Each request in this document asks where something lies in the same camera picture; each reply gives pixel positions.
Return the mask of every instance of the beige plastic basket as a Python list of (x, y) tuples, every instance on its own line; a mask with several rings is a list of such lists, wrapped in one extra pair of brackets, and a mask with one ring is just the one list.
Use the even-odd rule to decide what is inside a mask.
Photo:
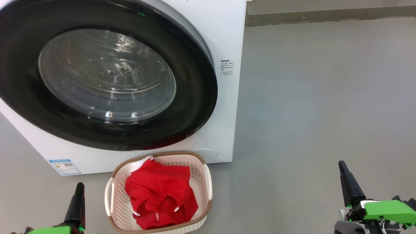
[(189, 185), (195, 193), (198, 210), (191, 221), (158, 229), (143, 230), (133, 218), (130, 198), (124, 190), (126, 178), (130, 176), (130, 165), (133, 162), (146, 158), (149, 155), (133, 158), (120, 164), (111, 175), (105, 190), (105, 209), (113, 228), (123, 234), (183, 234), (200, 228), (211, 208), (212, 181), (211, 173), (204, 159), (196, 153), (189, 151), (165, 152), (152, 154), (156, 162), (164, 165), (189, 166), (191, 179)]

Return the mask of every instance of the basket handle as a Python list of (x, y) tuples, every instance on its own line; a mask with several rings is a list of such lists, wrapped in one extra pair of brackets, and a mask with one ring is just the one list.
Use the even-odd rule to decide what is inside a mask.
[[(108, 180), (107, 185), (105, 186), (105, 192), (104, 192), (104, 205), (105, 205), (105, 211), (107, 213), (107, 216), (111, 216), (113, 213), (113, 204), (114, 204), (114, 178), (110, 178)], [(109, 204), (109, 189), (111, 185), (111, 202)]]
[(208, 194), (209, 194), (209, 200), (212, 200), (212, 179), (211, 179), (211, 172), (209, 171), (209, 168), (207, 164), (204, 164), (205, 168), (205, 179), (206, 183), (208, 185)]

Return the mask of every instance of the washing machine door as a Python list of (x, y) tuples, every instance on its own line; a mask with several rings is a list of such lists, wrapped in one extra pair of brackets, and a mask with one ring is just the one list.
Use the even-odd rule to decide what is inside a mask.
[(17, 0), (0, 10), (0, 97), (65, 140), (153, 149), (204, 125), (217, 82), (201, 41), (142, 1)]

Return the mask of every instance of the red fabric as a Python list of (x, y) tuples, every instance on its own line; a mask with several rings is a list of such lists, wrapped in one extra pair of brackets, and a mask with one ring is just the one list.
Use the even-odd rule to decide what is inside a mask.
[(198, 209), (190, 177), (189, 167), (164, 166), (154, 160), (132, 172), (125, 190), (133, 210), (140, 214), (133, 215), (137, 224), (147, 230), (190, 221)]

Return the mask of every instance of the round glass door window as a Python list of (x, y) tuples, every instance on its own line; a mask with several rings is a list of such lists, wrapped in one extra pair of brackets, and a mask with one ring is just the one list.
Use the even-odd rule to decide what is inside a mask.
[(39, 71), (67, 106), (108, 122), (152, 118), (172, 103), (176, 92), (173, 72), (157, 52), (108, 30), (58, 35), (40, 53)]

